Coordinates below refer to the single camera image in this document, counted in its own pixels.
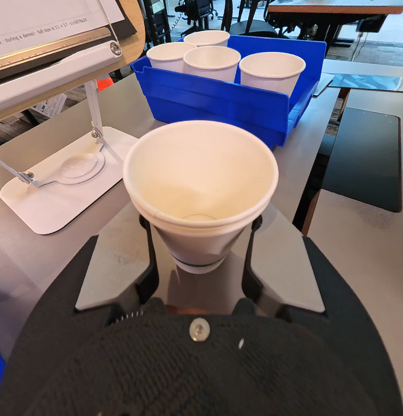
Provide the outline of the printed leaflet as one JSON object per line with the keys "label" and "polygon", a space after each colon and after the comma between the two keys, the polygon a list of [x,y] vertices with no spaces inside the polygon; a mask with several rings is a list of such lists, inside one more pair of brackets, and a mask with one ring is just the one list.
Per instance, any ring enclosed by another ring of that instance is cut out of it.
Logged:
{"label": "printed leaflet", "polygon": [[67,95],[62,93],[45,101],[37,103],[36,105],[32,106],[31,109],[48,118],[52,118],[55,115],[61,113],[66,100]]}

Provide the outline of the ribbed black chair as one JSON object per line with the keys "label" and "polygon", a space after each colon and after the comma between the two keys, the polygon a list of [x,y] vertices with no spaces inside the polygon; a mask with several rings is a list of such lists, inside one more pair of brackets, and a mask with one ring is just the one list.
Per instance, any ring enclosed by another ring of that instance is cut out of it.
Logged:
{"label": "ribbed black chair", "polygon": [[159,44],[170,43],[172,39],[166,1],[144,0],[143,5],[152,45],[158,46]]}

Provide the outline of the grey flat pad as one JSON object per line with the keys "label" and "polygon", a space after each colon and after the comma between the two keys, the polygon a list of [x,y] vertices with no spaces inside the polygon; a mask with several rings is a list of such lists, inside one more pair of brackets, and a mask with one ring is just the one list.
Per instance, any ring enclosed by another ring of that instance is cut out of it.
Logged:
{"label": "grey flat pad", "polygon": [[314,98],[318,97],[330,85],[334,77],[335,77],[334,74],[323,72],[321,74],[319,83],[314,91],[313,97]]}

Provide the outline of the white and wood document stand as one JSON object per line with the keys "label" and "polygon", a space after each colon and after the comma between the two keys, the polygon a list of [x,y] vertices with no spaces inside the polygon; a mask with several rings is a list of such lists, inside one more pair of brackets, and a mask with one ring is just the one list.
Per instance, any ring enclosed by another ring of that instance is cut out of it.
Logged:
{"label": "white and wood document stand", "polygon": [[61,230],[122,178],[127,151],[137,138],[104,127],[96,78],[132,63],[144,48],[144,18],[138,1],[120,1],[136,34],[77,52],[44,69],[0,83],[0,119],[83,84],[91,127],[80,138],[31,168],[0,165],[15,178],[0,198],[35,233]]}

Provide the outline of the wooden office desk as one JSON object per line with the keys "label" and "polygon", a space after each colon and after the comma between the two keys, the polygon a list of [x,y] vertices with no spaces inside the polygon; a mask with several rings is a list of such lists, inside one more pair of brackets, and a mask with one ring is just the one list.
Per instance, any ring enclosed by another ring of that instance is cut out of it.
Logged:
{"label": "wooden office desk", "polygon": [[403,0],[293,0],[273,1],[269,13],[399,15]]}

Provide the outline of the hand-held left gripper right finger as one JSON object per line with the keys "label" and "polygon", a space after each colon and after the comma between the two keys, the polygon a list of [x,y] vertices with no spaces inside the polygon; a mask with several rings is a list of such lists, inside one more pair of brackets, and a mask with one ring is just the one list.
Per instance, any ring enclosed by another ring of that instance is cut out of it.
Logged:
{"label": "hand-held left gripper right finger", "polygon": [[268,316],[284,307],[325,312],[303,235],[274,206],[251,225],[242,291]]}

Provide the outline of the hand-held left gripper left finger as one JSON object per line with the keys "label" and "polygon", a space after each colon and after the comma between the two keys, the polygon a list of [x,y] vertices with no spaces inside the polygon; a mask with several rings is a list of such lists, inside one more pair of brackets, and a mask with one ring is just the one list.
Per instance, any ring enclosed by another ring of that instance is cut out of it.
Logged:
{"label": "hand-held left gripper left finger", "polygon": [[158,286],[150,223],[129,203],[100,231],[75,307],[134,310]]}

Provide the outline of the white green-banded paper cup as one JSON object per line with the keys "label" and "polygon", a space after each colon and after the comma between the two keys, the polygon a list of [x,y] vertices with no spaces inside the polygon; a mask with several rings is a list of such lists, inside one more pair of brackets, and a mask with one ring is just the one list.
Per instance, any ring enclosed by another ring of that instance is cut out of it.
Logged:
{"label": "white green-banded paper cup", "polygon": [[259,215],[278,177],[276,158],[259,138],[211,121],[150,131],[123,166],[124,185],[142,216],[189,228],[227,226]]}
{"label": "white green-banded paper cup", "polygon": [[235,217],[217,220],[204,213],[174,218],[131,197],[137,211],[161,237],[177,266],[189,273],[204,274],[216,269],[230,253],[245,228],[259,217],[271,198]]}
{"label": "white green-banded paper cup", "polygon": [[188,42],[171,42],[160,44],[149,49],[146,56],[152,68],[168,70],[178,73],[184,72],[184,55],[197,48],[197,45]]}
{"label": "white green-banded paper cup", "polygon": [[241,85],[291,97],[306,62],[293,54],[261,52],[241,59],[239,69]]}
{"label": "white green-banded paper cup", "polygon": [[184,57],[184,73],[234,83],[241,54],[223,46],[202,46],[188,51]]}
{"label": "white green-banded paper cup", "polygon": [[227,47],[230,34],[222,30],[203,30],[186,35],[183,41],[197,47],[223,46]]}

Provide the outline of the printed instruction sheet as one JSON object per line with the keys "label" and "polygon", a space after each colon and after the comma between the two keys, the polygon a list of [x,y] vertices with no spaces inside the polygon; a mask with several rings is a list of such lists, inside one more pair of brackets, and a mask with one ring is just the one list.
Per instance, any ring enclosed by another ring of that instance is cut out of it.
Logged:
{"label": "printed instruction sheet", "polygon": [[124,19],[114,0],[0,0],[0,57]]}

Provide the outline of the black office chair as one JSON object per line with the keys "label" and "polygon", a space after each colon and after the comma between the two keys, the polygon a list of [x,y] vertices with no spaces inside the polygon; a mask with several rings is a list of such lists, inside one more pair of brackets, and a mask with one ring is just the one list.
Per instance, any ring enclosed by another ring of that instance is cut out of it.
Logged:
{"label": "black office chair", "polygon": [[277,38],[277,32],[269,23],[264,20],[254,19],[254,14],[259,3],[258,0],[251,1],[248,19],[246,21],[241,21],[242,9],[247,3],[248,1],[241,1],[241,8],[239,10],[237,22],[232,24],[233,1],[225,1],[221,30],[228,32],[230,35]]}

